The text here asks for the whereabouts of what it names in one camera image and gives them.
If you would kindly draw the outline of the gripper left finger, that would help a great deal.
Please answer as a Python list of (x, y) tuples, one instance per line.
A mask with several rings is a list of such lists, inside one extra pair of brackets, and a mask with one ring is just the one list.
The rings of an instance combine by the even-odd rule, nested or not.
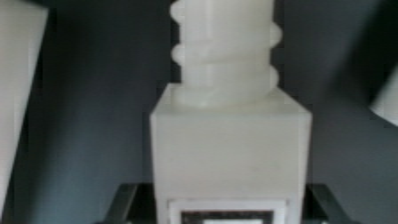
[(120, 186), (104, 221), (97, 224), (134, 224), (131, 218), (131, 211), (136, 201), (138, 190), (138, 184), (123, 184)]

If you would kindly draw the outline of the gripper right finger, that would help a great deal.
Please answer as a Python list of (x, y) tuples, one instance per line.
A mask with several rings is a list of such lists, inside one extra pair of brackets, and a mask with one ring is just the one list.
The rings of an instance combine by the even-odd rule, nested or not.
[(326, 184), (306, 186), (306, 224), (356, 224)]

